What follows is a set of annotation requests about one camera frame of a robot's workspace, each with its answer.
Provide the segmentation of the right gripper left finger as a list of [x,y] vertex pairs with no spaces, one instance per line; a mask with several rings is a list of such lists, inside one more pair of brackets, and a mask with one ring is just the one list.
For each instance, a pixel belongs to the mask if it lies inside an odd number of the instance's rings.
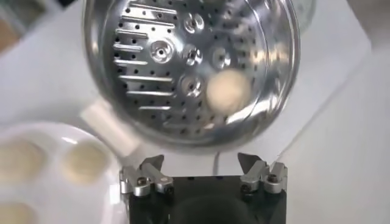
[[133,194],[145,197],[152,192],[170,195],[174,192],[173,177],[161,173],[163,155],[146,158],[137,169],[123,166],[119,171],[119,187],[121,195]]

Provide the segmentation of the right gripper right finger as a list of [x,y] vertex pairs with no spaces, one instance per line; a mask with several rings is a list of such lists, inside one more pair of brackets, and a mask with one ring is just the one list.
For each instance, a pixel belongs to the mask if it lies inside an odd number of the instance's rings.
[[240,188],[244,194],[263,189],[270,194],[287,190],[288,168],[280,162],[271,167],[257,155],[238,153],[238,161],[244,172],[240,176]]

